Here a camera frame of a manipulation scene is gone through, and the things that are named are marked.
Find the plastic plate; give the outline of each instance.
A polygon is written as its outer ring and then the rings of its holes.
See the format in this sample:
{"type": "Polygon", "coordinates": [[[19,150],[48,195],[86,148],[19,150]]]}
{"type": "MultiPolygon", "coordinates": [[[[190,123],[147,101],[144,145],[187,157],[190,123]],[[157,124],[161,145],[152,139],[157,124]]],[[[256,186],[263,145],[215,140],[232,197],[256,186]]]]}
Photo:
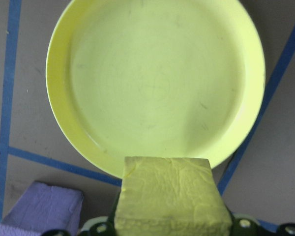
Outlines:
{"type": "Polygon", "coordinates": [[[67,139],[121,177],[125,156],[225,160],[256,119],[265,64],[237,0],[73,0],[46,77],[67,139]]]}

